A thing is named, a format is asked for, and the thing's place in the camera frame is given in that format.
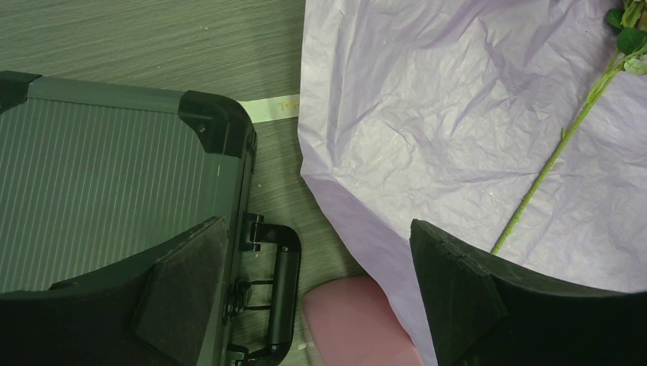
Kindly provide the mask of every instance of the crumpled paper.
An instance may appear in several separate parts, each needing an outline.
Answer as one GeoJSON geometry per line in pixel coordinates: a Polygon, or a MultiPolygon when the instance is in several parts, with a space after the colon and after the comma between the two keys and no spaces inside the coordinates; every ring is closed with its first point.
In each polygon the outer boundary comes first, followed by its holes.
{"type": "MultiPolygon", "coordinates": [[[[413,218],[490,250],[615,50],[611,0],[308,0],[301,170],[434,365],[413,218]]],[[[647,77],[621,73],[500,256],[647,290],[647,77]]]]}

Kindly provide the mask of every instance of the green stem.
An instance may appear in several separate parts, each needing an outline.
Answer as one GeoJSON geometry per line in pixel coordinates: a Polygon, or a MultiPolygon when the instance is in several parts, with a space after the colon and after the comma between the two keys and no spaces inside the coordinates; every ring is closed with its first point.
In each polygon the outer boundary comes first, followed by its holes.
{"type": "Polygon", "coordinates": [[[510,221],[508,221],[504,231],[501,233],[501,236],[499,236],[499,239],[497,240],[496,244],[494,244],[494,248],[490,251],[492,254],[497,254],[499,250],[501,249],[501,246],[503,246],[505,240],[507,237],[512,233],[512,229],[514,228],[514,225],[517,224],[519,219],[521,218],[521,213],[523,210],[526,209],[526,206],[530,202],[530,198],[533,197],[539,186],[542,184],[544,178],[548,175],[550,172],[550,169],[552,169],[552,166],[555,164],[555,161],[557,161],[557,158],[559,157],[559,154],[562,153],[562,150],[566,147],[568,144],[568,141],[573,137],[575,134],[575,131],[580,127],[580,124],[582,121],[586,118],[588,115],[588,112],[591,111],[591,108],[595,105],[598,99],[604,94],[604,91],[607,90],[607,87],[611,82],[613,81],[613,78],[618,74],[623,69],[623,64],[624,60],[620,61],[620,64],[616,65],[616,58],[617,55],[613,58],[611,61],[611,64],[609,67],[607,67],[606,72],[602,77],[600,78],[600,81],[598,81],[594,87],[591,89],[589,92],[589,95],[587,96],[587,101],[584,107],[582,108],[582,111],[580,114],[575,118],[575,122],[566,129],[566,131],[562,131],[562,139],[559,141],[559,144],[555,148],[555,151],[553,151],[552,155],[548,159],[548,162],[544,165],[542,168],[541,172],[539,172],[539,175],[537,176],[537,179],[533,182],[533,185],[530,187],[530,190],[528,193],[526,193],[525,196],[523,196],[523,199],[521,201],[521,204],[517,208],[517,210],[514,211],[514,214],[512,215],[512,218],[510,218],[510,221]]]}

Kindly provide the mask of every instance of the tape strip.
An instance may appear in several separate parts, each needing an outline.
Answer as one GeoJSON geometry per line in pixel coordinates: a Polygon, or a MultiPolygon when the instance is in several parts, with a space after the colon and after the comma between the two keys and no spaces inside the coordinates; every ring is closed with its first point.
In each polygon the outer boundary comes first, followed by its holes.
{"type": "Polygon", "coordinates": [[[239,103],[255,124],[299,116],[299,94],[239,103]]]}

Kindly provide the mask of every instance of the black handle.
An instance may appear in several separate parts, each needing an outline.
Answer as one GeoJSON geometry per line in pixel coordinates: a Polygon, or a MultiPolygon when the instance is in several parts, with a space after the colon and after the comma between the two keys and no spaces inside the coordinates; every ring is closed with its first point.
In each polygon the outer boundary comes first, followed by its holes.
{"type": "Polygon", "coordinates": [[[295,333],[301,241],[290,227],[252,223],[252,244],[276,244],[276,262],[272,280],[272,302],[267,328],[267,346],[250,353],[243,366],[276,366],[288,354],[295,333]]]}

